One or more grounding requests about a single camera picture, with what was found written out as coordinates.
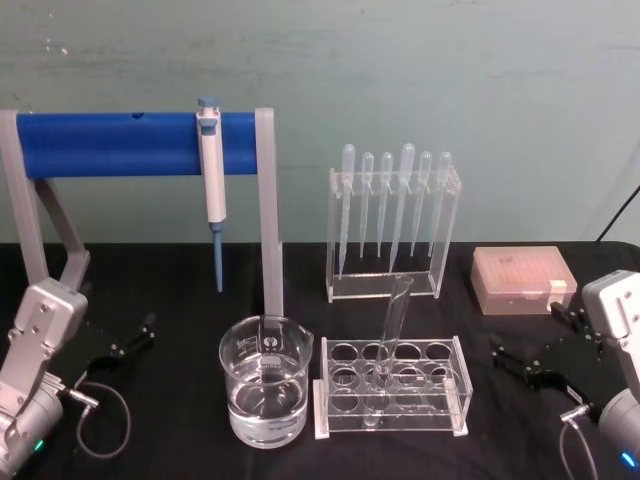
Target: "glass beaker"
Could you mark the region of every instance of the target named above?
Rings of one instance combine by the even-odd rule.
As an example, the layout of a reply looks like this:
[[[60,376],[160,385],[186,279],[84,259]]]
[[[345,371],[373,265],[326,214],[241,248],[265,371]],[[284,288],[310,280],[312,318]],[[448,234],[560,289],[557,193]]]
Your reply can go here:
[[[249,317],[220,341],[231,428],[247,445],[291,442],[307,419],[308,367],[313,334],[293,320]]]

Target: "water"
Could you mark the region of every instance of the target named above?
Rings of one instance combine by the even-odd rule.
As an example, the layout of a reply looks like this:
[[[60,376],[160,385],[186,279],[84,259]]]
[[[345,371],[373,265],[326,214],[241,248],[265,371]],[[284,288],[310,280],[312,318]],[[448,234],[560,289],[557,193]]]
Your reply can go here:
[[[236,366],[243,381],[232,389],[229,417],[240,440],[267,449],[298,436],[307,418],[307,374],[299,370],[295,360],[278,354],[256,354]]]

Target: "blue horizontal bar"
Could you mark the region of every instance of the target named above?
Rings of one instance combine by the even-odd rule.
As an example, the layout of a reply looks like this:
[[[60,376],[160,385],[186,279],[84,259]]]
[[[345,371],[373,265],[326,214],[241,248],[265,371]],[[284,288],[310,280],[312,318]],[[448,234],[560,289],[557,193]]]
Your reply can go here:
[[[194,113],[18,114],[27,176],[200,175]],[[222,113],[224,173],[257,172],[255,116]]]

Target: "test tube rack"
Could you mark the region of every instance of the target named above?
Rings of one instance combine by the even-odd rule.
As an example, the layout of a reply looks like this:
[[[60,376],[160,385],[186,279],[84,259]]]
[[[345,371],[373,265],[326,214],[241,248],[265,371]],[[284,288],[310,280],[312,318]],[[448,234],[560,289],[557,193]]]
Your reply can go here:
[[[370,158],[367,164],[364,162],[365,159],[362,171],[356,164],[346,174],[334,169],[329,172],[326,255],[329,303],[334,299],[388,297],[398,274],[414,280],[411,295],[438,298],[462,189],[451,154],[442,153],[433,168],[430,161],[420,162],[421,170],[428,163],[426,171],[410,170],[405,176],[397,170],[367,171]],[[394,217],[399,211],[403,217],[400,222]],[[381,217],[384,227],[380,249],[376,248],[376,225]],[[338,259],[341,242],[346,249],[342,272]]]
[[[383,430],[466,435],[473,388],[458,337],[401,339],[384,389],[372,383],[380,345],[322,338],[322,378],[313,382],[316,438]]]

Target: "power cord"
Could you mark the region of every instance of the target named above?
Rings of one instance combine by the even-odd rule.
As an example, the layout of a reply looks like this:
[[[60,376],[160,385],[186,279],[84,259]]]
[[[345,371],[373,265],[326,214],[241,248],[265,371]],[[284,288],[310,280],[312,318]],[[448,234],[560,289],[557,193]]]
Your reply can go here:
[[[613,216],[613,218],[611,219],[609,224],[606,227],[604,227],[604,230],[602,231],[602,233],[598,236],[598,238],[596,238],[596,243],[599,243],[600,240],[602,240],[602,238],[609,232],[609,230],[611,230],[611,227],[613,227],[613,224],[616,223],[616,220],[618,220],[618,217],[620,215],[622,215],[622,212],[624,212],[624,210],[629,206],[631,201],[636,197],[636,195],[638,195],[638,192],[640,192],[640,185],[637,186],[637,188],[634,190],[634,192],[622,204],[622,206],[616,212],[616,214]]]
[[[564,422],[564,425],[562,427],[562,431],[560,432],[558,447],[560,450],[560,458],[562,459],[562,465],[564,465],[564,469],[566,470],[567,475],[571,480],[575,480],[575,477],[571,472],[571,468],[569,468],[569,463],[567,462],[567,457],[564,453],[564,437],[567,434],[567,430],[569,430],[569,426],[573,427],[573,429],[577,432],[578,437],[580,437],[580,440],[582,441],[582,446],[584,447],[584,451],[587,454],[587,458],[589,460],[589,466],[591,467],[591,476],[593,477],[593,480],[598,480],[598,470],[596,469],[596,463],[593,460],[593,455],[591,455],[589,444],[587,443],[587,440],[584,438],[584,434],[582,433],[582,430],[580,430],[580,427],[574,420],[574,418],[586,415],[588,411],[589,411],[589,407],[587,407],[586,405],[580,405],[574,408],[573,410],[570,410],[569,412],[561,415],[560,417]]]
[[[100,390],[104,390],[105,392],[109,392],[112,395],[114,395],[122,405],[122,409],[124,410],[125,421],[126,421],[124,439],[122,440],[122,443],[120,444],[120,446],[114,451],[109,453],[95,452],[91,450],[89,447],[87,447],[87,445],[84,443],[84,440],[82,440],[82,427],[84,426],[84,422],[89,416],[89,413],[93,411],[93,408],[91,406],[87,405],[87,407],[84,409],[84,411],[82,412],[82,415],[80,416],[80,421],[78,422],[78,426],[76,428],[76,439],[78,440],[78,445],[80,445],[80,448],[87,455],[93,458],[97,458],[99,460],[108,460],[110,458],[113,458],[116,455],[120,454],[129,443],[129,437],[131,436],[131,412],[129,411],[129,406],[127,405],[127,402],[122,397],[122,395],[120,395],[120,393],[118,393],[117,390],[115,390],[114,388],[108,385],[104,385],[102,383],[97,383],[97,382],[82,382],[81,386],[97,388]]]

